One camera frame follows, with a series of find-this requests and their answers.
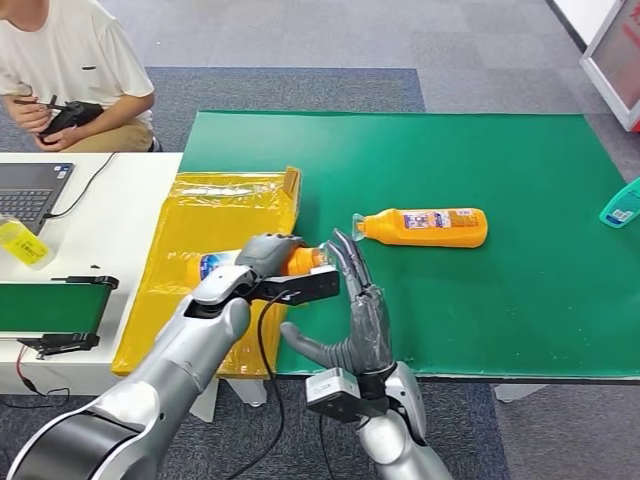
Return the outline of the person's right hand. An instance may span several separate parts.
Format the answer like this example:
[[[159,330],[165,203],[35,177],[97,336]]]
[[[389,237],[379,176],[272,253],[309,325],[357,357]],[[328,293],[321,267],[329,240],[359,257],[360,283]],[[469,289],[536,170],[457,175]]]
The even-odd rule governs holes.
[[[44,105],[38,104],[36,97],[2,96],[8,114],[17,126],[29,133],[41,133],[46,129],[52,114]]]

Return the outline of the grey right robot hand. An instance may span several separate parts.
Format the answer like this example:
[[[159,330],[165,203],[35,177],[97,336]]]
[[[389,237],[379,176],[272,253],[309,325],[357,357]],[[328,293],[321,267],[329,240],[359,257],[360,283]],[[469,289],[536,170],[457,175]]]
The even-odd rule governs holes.
[[[355,241],[335,228],[335,242],[327,250],[337,262],[350,300],[350,332],[342,341],[323,344],[306,337],[295,325],[284,322],[282,336],[297,353],[326,369],[342,368],[354,375],[386,371],[395,364],[389,314],[383,291],[373,282]]]

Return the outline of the person's left hand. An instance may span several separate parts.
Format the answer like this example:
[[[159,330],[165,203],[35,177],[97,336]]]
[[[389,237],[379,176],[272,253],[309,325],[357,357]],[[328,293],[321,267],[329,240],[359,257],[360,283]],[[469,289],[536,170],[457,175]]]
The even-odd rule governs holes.
[[[44,138],[35,135],[35,140],[41,150],[60,152],[77,142],[76,128],[66,128]]]

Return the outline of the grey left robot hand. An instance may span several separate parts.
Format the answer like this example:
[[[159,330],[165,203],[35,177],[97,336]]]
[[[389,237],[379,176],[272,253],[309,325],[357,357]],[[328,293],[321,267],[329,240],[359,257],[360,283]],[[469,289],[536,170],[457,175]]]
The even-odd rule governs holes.
[[[281,275],[287,272],[294,251],[303,244],[302,237],[295,235],[255,235],[241,249],[234,264],[249,267],[261,278]]]

